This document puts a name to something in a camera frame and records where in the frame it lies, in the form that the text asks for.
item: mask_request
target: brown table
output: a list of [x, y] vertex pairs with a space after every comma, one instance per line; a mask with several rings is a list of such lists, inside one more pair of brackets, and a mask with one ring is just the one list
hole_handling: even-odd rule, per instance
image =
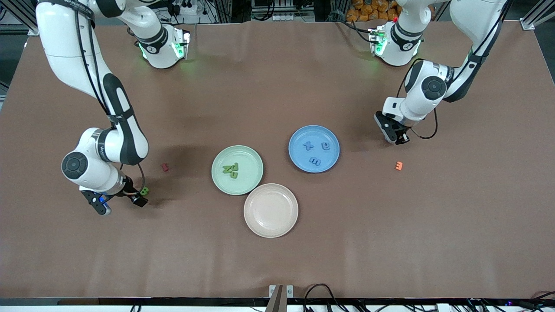
[[[275, 283], [300, 287], [296, 295], [328, 283], [341, 297], [555, 289], [555, 88], [533, 32], [507, 22], [466, 98], [439, 106], [436, 137], [391, 146], [372, 114], [407, 66], [371, 58], [355, 32], [294, 22], [189, 29], [189, 60], [158, 70], [125, 28], [97, 28], [150, 142], [150, 203], [114, 199], [109, 217], [59, 168], [82, 131], [108, 122], [29, 39], [0, 115], [1, 296], [263, 296]], [[420, 57], [452, 66], [470, 46], [450, 23], [431, 23], [425, 37]], [[307, 124], [341, 143], [326, 173], [288, 157]], [[431, 133], [433, 118], [415, 129]], [[256, 236], [246, 196], [212, 183], [214, 157], [234, 144], [260, 153], [262, 183], [296, 195], [299, 219], [284, 237]]]

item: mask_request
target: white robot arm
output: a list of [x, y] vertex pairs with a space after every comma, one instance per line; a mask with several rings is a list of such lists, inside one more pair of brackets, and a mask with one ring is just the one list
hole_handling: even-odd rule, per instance
[[472, 48], [463, 65], [457, 68], [424, 60], [411, 66], [404, 82], [406, 97], [388, 97], [382, 111], [374, 115], [388, 142], [407, 143], [406, 132], [434, 110], [441, 100], [454, 102], [466, 95], [501, 31], [506, 2], [451, 2], [453, 23], [472, 40]]
[[39, 0], [36, 9], [39, 35], [54, 74], [96, 98], [111, 123], [110, 128], [85, 130], [75, 149], [62, 160], [65, 177], [79, 185], [101, 215], [110, 213], [107, 201], [113, 196], [127, 196], [141, 207], [147, 203], [133, 181], [112, 163], [139, 165], [148, 154], [148, 141], [123, 85], [100, 54], [94, 16], [124, 21], [139, 41], [143, 56], [156, 68], [170, 67], [183, 58], [188, 44], [182, 30], [160, 24], [156, 14], [143, 5], [124, 0]]

